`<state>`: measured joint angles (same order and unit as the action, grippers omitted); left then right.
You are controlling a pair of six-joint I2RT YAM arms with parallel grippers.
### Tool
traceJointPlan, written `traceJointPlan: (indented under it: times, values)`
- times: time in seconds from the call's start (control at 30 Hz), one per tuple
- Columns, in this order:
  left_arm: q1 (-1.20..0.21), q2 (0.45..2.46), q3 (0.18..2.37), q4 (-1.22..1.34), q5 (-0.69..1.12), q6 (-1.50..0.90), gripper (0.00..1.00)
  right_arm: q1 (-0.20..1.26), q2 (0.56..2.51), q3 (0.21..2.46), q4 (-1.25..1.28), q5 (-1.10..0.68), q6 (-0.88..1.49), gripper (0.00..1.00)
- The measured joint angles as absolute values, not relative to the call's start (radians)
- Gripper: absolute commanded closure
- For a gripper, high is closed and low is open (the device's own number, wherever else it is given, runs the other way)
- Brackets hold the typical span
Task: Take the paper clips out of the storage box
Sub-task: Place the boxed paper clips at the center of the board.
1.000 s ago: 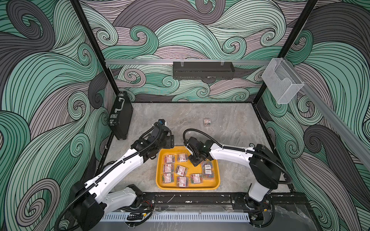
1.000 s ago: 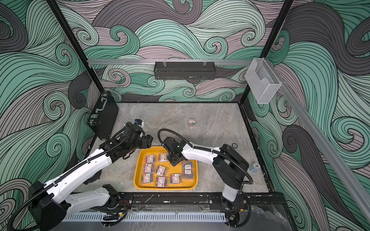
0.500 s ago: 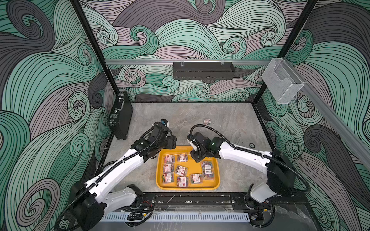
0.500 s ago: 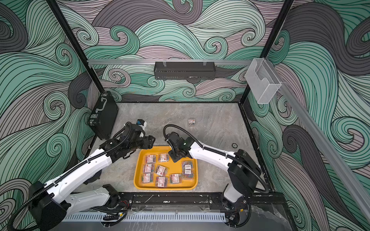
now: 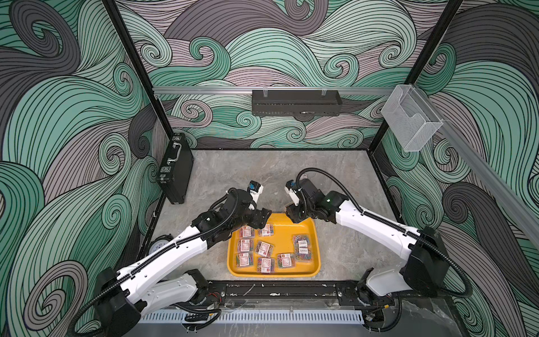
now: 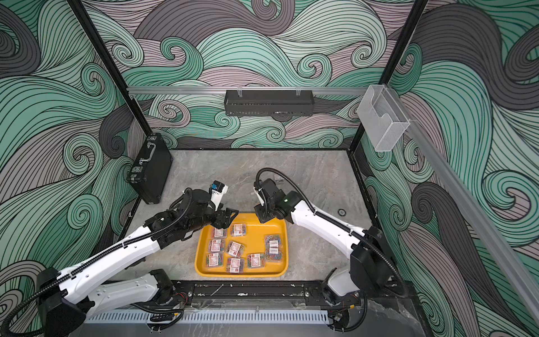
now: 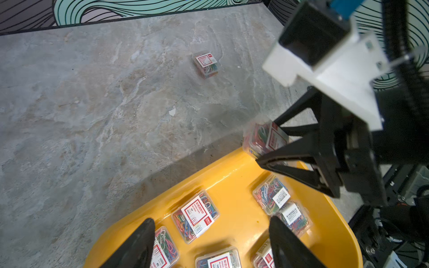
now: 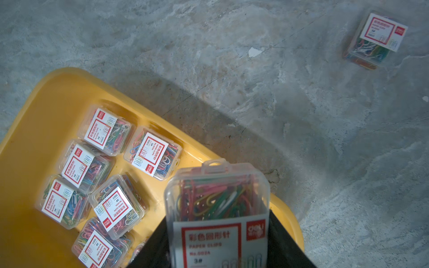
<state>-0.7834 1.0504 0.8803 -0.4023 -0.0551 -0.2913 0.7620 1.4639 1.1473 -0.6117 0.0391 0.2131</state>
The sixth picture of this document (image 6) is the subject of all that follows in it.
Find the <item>paper clip box two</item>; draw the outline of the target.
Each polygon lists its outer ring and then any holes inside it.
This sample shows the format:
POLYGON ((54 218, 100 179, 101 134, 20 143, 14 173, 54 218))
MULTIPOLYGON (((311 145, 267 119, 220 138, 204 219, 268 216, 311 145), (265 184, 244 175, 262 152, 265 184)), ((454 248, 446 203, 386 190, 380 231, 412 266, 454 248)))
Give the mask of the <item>paper clip box two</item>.
POLYGON ((212 238, 213 239, 225 239, 227 238, 227 230, 226 229, 212 229, 212 238))

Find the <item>paper clip box one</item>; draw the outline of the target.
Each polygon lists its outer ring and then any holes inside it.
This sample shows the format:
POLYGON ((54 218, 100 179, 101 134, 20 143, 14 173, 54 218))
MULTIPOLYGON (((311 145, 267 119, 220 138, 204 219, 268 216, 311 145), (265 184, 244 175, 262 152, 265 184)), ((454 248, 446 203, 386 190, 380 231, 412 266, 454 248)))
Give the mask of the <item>paper clip box one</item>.
POLYGON ((236 223, 236 224, 231 225, 231 236, 232 237, 246 236, 246 224, 236 223))

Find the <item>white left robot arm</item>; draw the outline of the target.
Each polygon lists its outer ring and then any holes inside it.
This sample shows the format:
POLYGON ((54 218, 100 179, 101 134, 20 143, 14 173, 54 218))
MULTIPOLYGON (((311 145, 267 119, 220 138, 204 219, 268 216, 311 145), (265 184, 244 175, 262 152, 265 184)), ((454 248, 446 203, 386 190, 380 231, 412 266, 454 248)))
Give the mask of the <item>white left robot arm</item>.
POLYGON ((214 181, 208 190, 187 188, 165 211, 146 220, 129 236, 76 265, 38 275, 37 291, 5 316, 2 336, 21 336, 14 320, 36 305, 42 326, 25 336, 68 336, 89 318, 136 304, 154 314, 180 313, 186 303, 163 269, 135 279, 110 278, 177 241, 185 241, 205 226, 227 229, 238 211, 225 208, 228 187, 214 181))

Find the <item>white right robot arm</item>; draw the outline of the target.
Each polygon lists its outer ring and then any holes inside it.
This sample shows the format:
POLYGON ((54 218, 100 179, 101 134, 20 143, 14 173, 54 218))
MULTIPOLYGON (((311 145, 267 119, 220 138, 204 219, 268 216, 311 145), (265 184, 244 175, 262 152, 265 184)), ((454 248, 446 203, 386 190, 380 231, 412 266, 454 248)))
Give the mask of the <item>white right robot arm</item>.
POLYGON ((324 299, 331 304, 348 295, 377 297, 384 293, 405 299, 409 289, 395 265, 383 233, 368 230, 331 216, 313 205, 299 186, 275 168, 255 175, 254 207, 261 223, 279 219, 303 227, 333 245, 349 259, 346 268, 333 269, 321 283, 324 299))

